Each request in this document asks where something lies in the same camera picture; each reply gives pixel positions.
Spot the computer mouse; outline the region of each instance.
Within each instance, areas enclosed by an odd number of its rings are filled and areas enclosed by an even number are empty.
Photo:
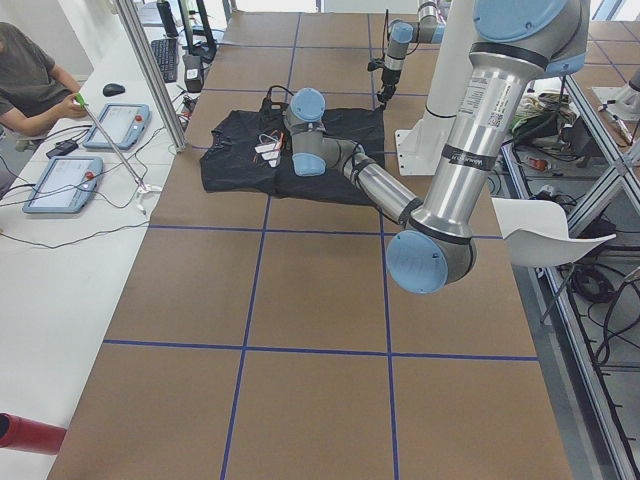
[[[105,97],[113,97],[114,95],[124,93],[124,90],[124,87],[118,83],[107,83],[102,89],[102,94]]]

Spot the white desk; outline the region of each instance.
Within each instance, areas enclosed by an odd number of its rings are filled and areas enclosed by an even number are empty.
[[[153,29],[151,38],[161,32]],[[123,84],[126,92],[103,97],[102,87],[110,82]],[[175,83],[167,84],[167,89],[171,98],[180,93]],[[131,152],[163,125],[124,33],[87,80],[82,94],[95,113],[107,102],[149,104],[151,122]],[[88,123],[88,119],[63,119],[51,131]],[[48,161],[45,152],[78,131],[44,142],[20,176],[35,183]],[[84,153],[80,148],[71,155]],[[138,155],[149,168],[145,181],[164,185],[174,154],[169,135],[162,130]],[[119,164],[112,152],[96,155],[103,158],[105,170]],[[142,167],[134,166],[143,173]],[[103,176],[98,192],[124,205],[135,189],[133,178],[120,166]],[[1,204],[24,201],[28,193],[29,189],[10,192]],[[157,194],[145,197],[149,214],[157,199]],[[7,235],[48,245],[148,220],[135,204],[117,209],[99,195],[79,214],[62,219],[27,215],[21,208],[20,204],[0,207],[0,228]],[[126,229],[56,250],[0,237],[0,412],[69,425],[145,232],[146,226]],[[54,458],[0,449],[0,477],[42,480]]]

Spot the black fabric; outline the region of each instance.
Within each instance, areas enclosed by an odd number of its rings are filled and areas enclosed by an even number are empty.
[[[329,137],[360,142],[369,157],[384,168],[382,110],[338,108],[325,111],[322,122]],[[296,197],[355,205],[372,202],[342,172],[299,177],[293,169],[290,141],[285,141],[280,165],[254,163],[260,133],[285,131],[280,116],[265,119],[259,112],[232,111],[213,131],[213,144],[200,159],[202,184],[207,192],[255,189],[278,197]]]

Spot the keyboard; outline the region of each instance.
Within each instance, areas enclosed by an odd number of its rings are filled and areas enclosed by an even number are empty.
[[[152,40],[151,51],[160,67],[164,83],[175,82],[178,79],[178,39]]]

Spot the red can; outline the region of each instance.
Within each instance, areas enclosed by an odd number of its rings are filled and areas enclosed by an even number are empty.
[[[0,448],[56,455],[66,433],[62,427],[0,413]]]

